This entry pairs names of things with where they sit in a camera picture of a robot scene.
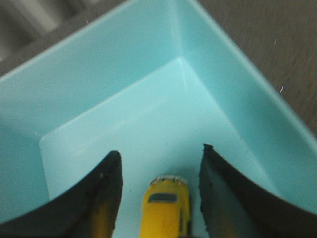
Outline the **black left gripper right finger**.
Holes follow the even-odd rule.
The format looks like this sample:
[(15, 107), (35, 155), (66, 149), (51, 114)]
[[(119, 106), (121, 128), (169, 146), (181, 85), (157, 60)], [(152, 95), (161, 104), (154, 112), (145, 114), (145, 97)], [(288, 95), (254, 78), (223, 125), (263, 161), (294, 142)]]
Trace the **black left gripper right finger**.
[(315, 238), (317, 216), (231, 166), (209, 144), (199, 173), (201, 211), (213, 238)]

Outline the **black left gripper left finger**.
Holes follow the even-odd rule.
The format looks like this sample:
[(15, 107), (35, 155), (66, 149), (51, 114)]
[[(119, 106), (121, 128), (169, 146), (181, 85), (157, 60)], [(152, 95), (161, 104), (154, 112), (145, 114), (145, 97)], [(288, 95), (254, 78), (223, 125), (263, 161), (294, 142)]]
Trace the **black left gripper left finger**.
[(0, 226), (2, 238), (110, 238), (122, 198), (122, 160), (118, 151), (72, 188), (45, 205)]

